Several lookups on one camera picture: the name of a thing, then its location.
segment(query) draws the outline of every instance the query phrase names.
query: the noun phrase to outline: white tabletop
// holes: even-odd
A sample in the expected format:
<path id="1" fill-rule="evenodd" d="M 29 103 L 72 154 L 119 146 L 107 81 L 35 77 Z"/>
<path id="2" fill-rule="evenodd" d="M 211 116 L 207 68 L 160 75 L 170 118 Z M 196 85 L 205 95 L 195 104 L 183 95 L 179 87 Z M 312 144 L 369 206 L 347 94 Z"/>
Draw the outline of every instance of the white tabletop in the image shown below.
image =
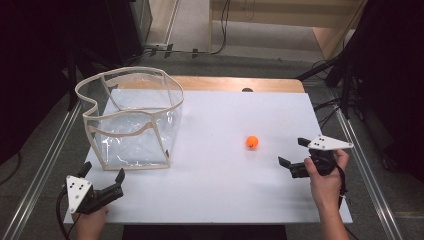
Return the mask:
<path id="1" fill-rule="evenodd" d="M 185 91 L 171 168 L 126 171 L 124 196 L 107 221 L 122 224 L 286 224 L 319 222 L 309 178 L 293 179 L 277 156 L 308 156 L 297 138 L 321 133 L 304 93 Z M 255 150 L 245 147 L 259 138 Z M 92 150 L 86 179 L 96 189 L 114 183 Z M 340 209 L 352 222 L 345 202 Z M 66 223 L 72 222 L 67 213 Z"/>

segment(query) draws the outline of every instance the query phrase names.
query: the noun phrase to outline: orange ball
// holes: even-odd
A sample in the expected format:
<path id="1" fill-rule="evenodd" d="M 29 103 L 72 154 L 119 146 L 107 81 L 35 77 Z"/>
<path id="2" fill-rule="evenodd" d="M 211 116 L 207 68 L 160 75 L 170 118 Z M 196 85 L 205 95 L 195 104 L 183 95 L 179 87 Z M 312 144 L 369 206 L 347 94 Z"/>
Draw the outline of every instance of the orange ball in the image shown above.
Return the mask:
<path id="1" fill-rule="evenodd" d="M 249 136 L 246 139 L 246 146 L 249 148 L 255 148 L 259 144 L 259 140 L 256 136 Z"/>

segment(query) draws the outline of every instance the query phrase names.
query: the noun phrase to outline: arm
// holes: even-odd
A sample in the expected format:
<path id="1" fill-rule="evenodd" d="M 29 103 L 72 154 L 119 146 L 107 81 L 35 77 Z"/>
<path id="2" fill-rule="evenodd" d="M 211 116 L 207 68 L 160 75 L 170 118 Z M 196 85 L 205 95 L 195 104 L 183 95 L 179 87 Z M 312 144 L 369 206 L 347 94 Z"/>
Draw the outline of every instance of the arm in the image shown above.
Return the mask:
<path id="1" fill-rule="evenodd" d="M 343 150 L 335 151 L 337 164 L 343 171 L 349 155 Z M 337 169 L 328 176 L 321 176 L 310 158 L 305 159 L 306 170 L 311 178 L 311 193 L 322 224 L 322 238 L 324 240 L 349 239 L 342 218 L 339 213 L 339 194 L 341 179 Z"/>
<path id="2" fill-rule="evenodd" d="M 102 207 L 90 215 L 73 214 L 78 240 L 100 240 L 103 228 L 106 224 L 106 216 L 109 212 L 107 207 Z"/>

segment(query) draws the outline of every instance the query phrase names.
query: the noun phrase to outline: clear plastic bag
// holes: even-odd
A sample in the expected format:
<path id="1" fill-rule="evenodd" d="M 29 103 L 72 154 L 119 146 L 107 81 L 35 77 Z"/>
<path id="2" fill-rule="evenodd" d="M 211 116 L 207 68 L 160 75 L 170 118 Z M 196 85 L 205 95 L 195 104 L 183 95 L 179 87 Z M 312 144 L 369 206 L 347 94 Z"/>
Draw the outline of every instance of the clear plastic bag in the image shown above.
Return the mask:
<path id="1" fill-rule="evenodd" d="M 170 167 L 184 101 L 178 82 L 159 69 L 130 67 L 85 79 L 75 91 L 104 170 Z"/>

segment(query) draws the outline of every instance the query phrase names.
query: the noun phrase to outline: aluminum rail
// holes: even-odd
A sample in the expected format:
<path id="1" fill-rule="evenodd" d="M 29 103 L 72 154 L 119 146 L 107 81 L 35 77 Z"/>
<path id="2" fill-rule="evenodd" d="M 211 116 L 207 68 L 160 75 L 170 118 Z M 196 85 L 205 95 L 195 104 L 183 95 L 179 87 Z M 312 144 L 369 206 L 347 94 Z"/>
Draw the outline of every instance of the aluminum rail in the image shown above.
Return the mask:
<path id="1" fill-rule="evenodd" d="M 78 102 L 76 106 L 66 114 L 62 125 L 60 126 L 49 150 L 44 157 L 31 185 L 26 191 L 24 197 L 21 199 L 18 208 L 13 216 L 6 233 L 3 236 L 3 240 L 19 239 L 28 218 L 30 217 L 32 210 L 37 203 L 37 200 L 44 188 L 44 185 L 50 176 L 53 166 L 56 163 L 57 157 L 65 143 L 66 138 L 78 116 L 81 109 L 81 103 Z"/>
<path id="2" fill-rule="evenodd" d="M 331 99 L 335 98 L 335 95 L 337 95 L 333 94 L 330 90 L 329 94 Z M 371 200 L 374 204 L 378 217 L 380 218 L 383 229 L 386 232 L 387 239 L 404 239 L 397 225 L 393 212 L 380 189 L 380 186 L 370 165 L 368 164 L 368 160 L 365 157 L 350 120 L 346 120 L 340 110 L 337 110 L 337 118 L 343 129 L 343 132 L 346 135 L 347 141 L 355 145 L 355 147 L 352 149 L 354 159 L 356 160 L 359 171 L 361 172 L 362 179 L 364 180 L 365 186 L 368 189 L 368 193 L 370 194 Z"/>

